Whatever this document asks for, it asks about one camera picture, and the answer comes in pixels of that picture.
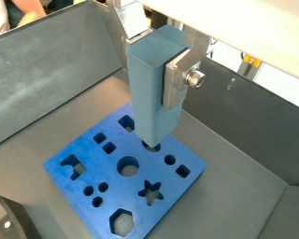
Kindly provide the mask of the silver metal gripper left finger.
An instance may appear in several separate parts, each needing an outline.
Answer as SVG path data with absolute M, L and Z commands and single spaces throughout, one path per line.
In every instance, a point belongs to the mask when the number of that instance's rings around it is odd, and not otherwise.
M 131 45 L 154 30 L 148 26 L 143 4 L 137 0 L 105 0 L 124 45 Z

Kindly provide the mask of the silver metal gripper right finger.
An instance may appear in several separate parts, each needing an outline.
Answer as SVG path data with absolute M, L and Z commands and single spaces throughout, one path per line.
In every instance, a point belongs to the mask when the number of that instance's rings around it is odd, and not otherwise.
M 198 88 L 204 80 L 199 63 L 207 54 L 210 37 L 190 26 L 184 26 L 182 32 L 186 50 L 172 58 L 164 68 L 163 105 L 168 109 L 183 102 L 187 89 Z

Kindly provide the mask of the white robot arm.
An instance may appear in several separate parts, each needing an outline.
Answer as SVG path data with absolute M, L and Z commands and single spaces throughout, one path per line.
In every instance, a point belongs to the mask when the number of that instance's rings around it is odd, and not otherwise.
M 107 0 L 135 17 L 149 8 L 294 77 L 259 82 L 299 105 L 299 0 Z

